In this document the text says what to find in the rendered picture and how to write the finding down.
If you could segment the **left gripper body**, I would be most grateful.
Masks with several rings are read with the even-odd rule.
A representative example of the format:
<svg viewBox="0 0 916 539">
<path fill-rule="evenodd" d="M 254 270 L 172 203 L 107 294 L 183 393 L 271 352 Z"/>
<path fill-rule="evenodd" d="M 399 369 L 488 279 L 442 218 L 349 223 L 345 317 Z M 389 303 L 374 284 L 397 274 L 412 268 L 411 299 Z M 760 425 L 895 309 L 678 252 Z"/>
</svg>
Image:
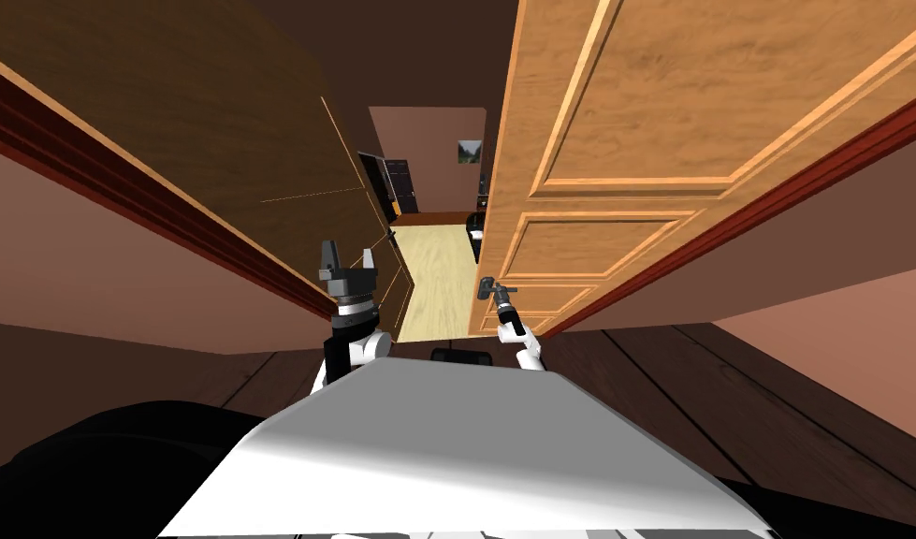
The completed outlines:
<svg viewBox="0 0 916 539">
<path fill-rule="evenodd" d="M 377 288 L 377 269 L 324 269 L 319 278 L 325 282 L 327 294 L 335 300 L 371 297 Z"/>
</svg>

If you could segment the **black cabinet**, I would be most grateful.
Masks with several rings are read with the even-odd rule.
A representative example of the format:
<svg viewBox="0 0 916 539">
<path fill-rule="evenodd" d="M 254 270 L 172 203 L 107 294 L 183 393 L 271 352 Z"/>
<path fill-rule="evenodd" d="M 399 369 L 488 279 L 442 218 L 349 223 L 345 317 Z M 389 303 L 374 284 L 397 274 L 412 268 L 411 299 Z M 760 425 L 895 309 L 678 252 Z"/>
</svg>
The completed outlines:
<svg viewBox="0 0 916 539">
<path fill-rule="evenodd" d="M 406 160 L 384 159 L 368 153 L 358 155 L 388 223 L 393 223 L 403 214 L 419 213 Z"/>
</svg>

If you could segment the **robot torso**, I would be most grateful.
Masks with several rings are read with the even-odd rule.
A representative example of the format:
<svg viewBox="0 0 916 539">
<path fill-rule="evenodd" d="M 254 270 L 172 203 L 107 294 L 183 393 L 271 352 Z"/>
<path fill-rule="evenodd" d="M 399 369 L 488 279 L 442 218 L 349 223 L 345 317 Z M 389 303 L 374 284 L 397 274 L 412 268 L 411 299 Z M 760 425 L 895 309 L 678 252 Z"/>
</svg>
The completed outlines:
<svg viewBox="0 0 916 539">
<path fill-rule="evenodd" d="M 165 536 L 770 525 L 718 478 L 551 371 L 383 357 L 260 422 Z"/>
</svg>

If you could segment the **dark brown wooden door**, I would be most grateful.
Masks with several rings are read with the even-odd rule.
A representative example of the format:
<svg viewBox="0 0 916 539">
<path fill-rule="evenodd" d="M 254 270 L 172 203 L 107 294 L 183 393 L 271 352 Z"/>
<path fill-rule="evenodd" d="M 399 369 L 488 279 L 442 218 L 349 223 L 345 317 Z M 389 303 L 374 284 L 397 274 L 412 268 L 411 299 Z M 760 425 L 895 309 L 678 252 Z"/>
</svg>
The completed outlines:
<svg viewBox="0 0 916 539">
<path fill-rule="evenodd" d="M 309 53 L 248 0 L 0 0 L 0 153 L 314 315 L 324 240 L 411 276 Z"/>
</svg>

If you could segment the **light wooden door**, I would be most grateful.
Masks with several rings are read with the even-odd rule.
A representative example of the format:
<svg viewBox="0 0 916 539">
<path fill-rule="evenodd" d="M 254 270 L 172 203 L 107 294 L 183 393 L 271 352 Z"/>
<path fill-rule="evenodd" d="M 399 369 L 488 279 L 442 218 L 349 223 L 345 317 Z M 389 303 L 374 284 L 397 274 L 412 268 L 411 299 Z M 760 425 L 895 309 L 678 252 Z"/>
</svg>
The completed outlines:
<svg viewBox="0 0 916 539">
<path fill-rule="evenodd" d="M 520 0 L 478 276 L 551 336 L 916 140 L 916 0 Z"/>
</svg>

